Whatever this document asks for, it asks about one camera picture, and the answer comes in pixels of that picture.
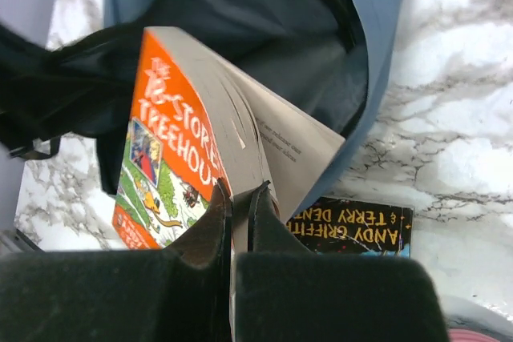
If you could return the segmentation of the blue student backpack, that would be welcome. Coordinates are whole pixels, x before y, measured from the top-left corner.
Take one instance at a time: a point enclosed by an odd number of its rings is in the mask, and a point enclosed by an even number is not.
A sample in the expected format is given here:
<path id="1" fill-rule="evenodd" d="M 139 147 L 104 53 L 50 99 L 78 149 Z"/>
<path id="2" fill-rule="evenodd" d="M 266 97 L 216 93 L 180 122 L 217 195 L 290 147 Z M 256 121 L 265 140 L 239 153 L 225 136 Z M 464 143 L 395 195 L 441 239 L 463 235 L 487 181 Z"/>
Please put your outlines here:
<path id="1" fill-rule="evenodd" d="M 115 190 L 143 29 L 176 26 L 345 138 L 300 208 L 327 191 L 365 140 L 390 74 L 402 0 L 103 0 L 103 29 L 49 51 L 1 30 L 1 143 L 56 154 L 62 135 L 97 139 Z"/>

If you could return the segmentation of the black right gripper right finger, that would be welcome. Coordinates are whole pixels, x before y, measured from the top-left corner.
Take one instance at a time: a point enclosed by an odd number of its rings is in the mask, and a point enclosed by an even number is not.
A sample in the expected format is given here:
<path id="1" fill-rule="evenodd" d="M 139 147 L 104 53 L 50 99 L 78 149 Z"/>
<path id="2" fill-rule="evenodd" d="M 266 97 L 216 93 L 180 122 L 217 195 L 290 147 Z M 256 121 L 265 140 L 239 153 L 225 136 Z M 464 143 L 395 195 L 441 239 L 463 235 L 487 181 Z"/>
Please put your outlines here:
<path id="1" fill-rule="evenodd" d="M 448 340 L 417 262 L 309 251 L 277 217 L 267 183 L 251 194 L 247 233 L 248 250 L 236 257 L 235 340 Z"/>

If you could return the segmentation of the black storey treehouse book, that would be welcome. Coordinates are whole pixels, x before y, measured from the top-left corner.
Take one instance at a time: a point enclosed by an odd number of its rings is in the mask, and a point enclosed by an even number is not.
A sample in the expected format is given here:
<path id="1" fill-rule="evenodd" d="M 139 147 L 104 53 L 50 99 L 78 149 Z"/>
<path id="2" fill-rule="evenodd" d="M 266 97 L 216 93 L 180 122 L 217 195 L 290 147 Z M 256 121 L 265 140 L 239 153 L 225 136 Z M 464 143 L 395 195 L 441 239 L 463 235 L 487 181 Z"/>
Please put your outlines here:
<path id="1" fill-rule="evenodd" d="M 310 251 L 410 256 L 410 207 L 321 197 L 286 226 Z"/>

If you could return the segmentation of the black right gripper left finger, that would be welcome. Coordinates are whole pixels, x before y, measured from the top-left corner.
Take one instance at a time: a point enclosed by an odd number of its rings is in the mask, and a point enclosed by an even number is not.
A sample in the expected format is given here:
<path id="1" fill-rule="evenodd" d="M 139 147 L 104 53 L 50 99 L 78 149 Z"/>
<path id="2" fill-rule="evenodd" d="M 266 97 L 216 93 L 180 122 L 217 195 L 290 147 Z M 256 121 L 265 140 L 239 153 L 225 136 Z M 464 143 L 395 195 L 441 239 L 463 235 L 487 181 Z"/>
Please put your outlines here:
<path id="1" fill-rule="evenodd" d="M 1 258 L 4 341 L 229 341 L 232 201 L 163 249 Z"/>

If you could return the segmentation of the orange storey treehouse book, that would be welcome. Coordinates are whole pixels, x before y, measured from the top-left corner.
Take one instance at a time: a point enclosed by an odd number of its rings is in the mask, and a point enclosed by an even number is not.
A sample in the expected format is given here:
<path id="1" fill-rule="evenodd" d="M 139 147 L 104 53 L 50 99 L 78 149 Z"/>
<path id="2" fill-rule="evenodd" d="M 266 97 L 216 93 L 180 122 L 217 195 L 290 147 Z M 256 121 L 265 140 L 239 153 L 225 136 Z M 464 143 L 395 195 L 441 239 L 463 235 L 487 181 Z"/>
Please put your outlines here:
<path id="1" fill-rule="evenodd" d="M 288 221 L 344 139 L 175 27 L 143 32 L 113 228 L 130 249 L 166 247 L 230 197 L 269 182 Z"/>

